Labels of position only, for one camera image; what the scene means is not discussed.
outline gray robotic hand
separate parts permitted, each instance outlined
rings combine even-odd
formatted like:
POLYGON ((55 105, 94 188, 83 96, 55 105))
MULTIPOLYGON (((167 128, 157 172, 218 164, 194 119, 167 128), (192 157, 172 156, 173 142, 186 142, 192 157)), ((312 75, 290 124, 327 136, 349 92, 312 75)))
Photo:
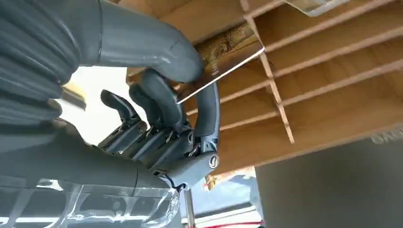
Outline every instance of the gray robotic hand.
POLYGON ((145 110, 151 128, 147 130, 128 101, 104 90, 102 102, 118 111, 122 124, 98 147, 141 162, 178 192, 190 189, 218 166, 220 102, 216 84, 196 95, 199 115, 194 128, 183 105, 178 104, 176 92, 153 69, 145 71, 139 84, 130 86, 130 97, 145 110))

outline metal screw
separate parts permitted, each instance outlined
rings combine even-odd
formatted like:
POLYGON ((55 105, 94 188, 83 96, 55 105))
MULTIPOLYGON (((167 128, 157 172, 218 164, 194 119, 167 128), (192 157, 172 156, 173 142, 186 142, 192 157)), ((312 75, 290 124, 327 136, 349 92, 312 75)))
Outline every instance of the metal screw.
POLYGON ((218 166, 218 163, 219 163, 219 157, 218 157, 218 155, 217 155, 217 154, 213 154, 213 155, 210 157, 210 160, 209 160, 210 168, 215 169, 215 168, 218 166))
POLYGON ((141 123, 139 124, 138 131, 139 131, 140 133, 143 133, 143 132, 147 131, 147 125, 146 125, 144 122, 141 122, 141 123))

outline robotic hand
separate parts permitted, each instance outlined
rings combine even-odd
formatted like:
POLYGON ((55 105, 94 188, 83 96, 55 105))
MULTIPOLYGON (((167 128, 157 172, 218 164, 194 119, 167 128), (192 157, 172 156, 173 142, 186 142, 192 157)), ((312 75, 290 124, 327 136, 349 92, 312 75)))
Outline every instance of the robotic hand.
POLYGON ((180 192, 213 171, 219 162, 219 99, 216 85, 196 95, 199 116, 194 129, 177 94, 158 72, 147 69, 130 97, 141 105, 151 128, 124 98, 104 90, 102 102, 118 111, 122 125, 98 146, 116 156, 140 161, 153 175, 166 179, 180 192))
POLYGON ((218 165, 216 84, 196 95, 193 129, 166 80, 201 76, 192 44, 170 25, 103 0, 1 0, 0 12, 0 227, 169 223, 180 190, 218 165), (58 118, 61 86, 93 65, 148 67, 130 97, 149 130, 108 91, 101 99, 122 125, 98 146, 58 118))

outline light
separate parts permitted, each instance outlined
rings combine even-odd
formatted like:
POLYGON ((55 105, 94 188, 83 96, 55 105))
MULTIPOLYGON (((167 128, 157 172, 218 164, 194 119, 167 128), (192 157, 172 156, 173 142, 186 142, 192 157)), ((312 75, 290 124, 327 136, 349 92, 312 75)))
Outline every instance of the light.
POLYGON ((57 191, 63 191, 63 188, 59 185, 58 180, 50 180, 50 179, 41 179, 39 181, 39 184, 37 185, 37 188, 54 189, 57 191))

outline wooden shelf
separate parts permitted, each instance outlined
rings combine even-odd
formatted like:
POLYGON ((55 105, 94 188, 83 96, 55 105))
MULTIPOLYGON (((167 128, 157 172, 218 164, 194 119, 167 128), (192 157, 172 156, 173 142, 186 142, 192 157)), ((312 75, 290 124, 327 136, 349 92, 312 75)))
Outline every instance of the wooden shelf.
POLYGON ((314 36, 267 53, 278 76, 348 53, 354 44, 402 28, 403 2, 395 1, 314 36), (344 48, 344 52, 332 53, 344 48))
POLYGON ((391 0, 354 0, 318 17, 307 17, 284 4, 255 18, 260 37, 270 52, 289 43, 362 15, 391 0))
POLYGON ((392 64, 392 67, 385 70, 396 70, 399 65, 393 66, 393 63, 399 60, 402 62, 400 67, 403 67, 402 50, 402 37, 376 44, 278 78, 276 79, 278 90, 284 100, 284 105, 296 103, 313 95, 365 80, 367 79, 365 75, 368 75, 366 72, 371 72, 379 67, 385 68, 392 64))
MULTIPOLYGON (((351 0, 312 18, 282 0, 190 0, 161 19, 194 43, 246 20, 265 46, 265 55, 218 81, 215 173, 403 123, 401 0, 351 0)), ((194 99, 185 110, 194 125, 194 99)))
POLYGON ((221 163, 214 174, 314 152, 396 127, 403 122, 401 101, 372 99, 361 105, 351 105, 350 102, 353 101, 344 101, 351 109, 333 109, 338 111, 333 118, 309 125, 293 124, 295 144, 289 143, 282 123, 273 118, 221 132, 221 163))
MULTIPOLYGON (((270 94, 265 88, 257 90, 247 96, 234 99, 231 102, 223 103, 221 105, 221 122, 220 125, 225 127, 229 124, 237 123, 239 121, 249 119, 258 115, 275 113, 276 105, 271 100, 270 94), (248 104, 253 109, 242 108, 248 104)), ((197 115, 189 116, 189 121, 194 126, 196 123, 197 115)))

